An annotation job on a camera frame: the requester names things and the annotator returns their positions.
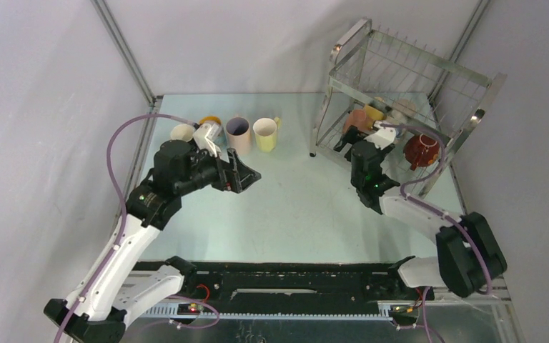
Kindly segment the blue patterned mug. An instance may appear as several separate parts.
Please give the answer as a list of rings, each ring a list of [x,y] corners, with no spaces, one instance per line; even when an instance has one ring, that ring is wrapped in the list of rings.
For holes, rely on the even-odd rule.
[[[199,122],[201,126],[208,125],[209,131],[207,133],[207,139],[217,146],[224,146],[225,137],[222,128],[222,121],[217,116],[206,116]]]

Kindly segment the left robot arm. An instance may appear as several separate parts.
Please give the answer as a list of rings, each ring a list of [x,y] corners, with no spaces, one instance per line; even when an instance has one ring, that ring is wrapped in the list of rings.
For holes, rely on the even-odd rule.
[[[229,148],[228,159],[182,140],[164,142],[154,166],[132,190],[125,212],[100,257],[80,285],[64,299],[50,299],[45,315],[57,324],[57,336],[77,342],[120,342],[126,329],[148,309],[177,294],[196,292],[197,268],[172,257],[144,281],[121,289],[144,250],[182,208],[182,197],[211,186],[242,193],[261,175]]]

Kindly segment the salmon pink cup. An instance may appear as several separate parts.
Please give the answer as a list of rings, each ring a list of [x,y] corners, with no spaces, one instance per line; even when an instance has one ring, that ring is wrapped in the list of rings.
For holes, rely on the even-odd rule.
[[[372,130],[373,120],[367,115],[364,109],[352,110],[344,123],[342,133],[345,134],[351,126],[356,127],[362,132],[370,132]]]

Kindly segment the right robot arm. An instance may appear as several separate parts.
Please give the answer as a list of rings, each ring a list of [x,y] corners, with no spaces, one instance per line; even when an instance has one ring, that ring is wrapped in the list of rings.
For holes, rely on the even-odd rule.
[[[408,182],[401,184],[384,173],[381,164],[394,147],[396,129],[376,121],[368,134],[352,125],[334,148],[350,148],[350,182],[364,206],[418,230],[436,246],[434,257],[399,261],[387,279],[388,292],[398,299],[418,287],[447,287],[462,298],[490,294],[493,280],[508,268],[490,225],[477,212],[449,212],[411,195]]]

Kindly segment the pale pink cup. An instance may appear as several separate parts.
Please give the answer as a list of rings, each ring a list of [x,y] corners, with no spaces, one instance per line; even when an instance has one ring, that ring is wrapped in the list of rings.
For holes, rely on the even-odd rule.
[[[225,134],[229,148],[233,148],[240,156],[250,153],[252,148],[250,123],[247,119],[236,116],[225,125]]]

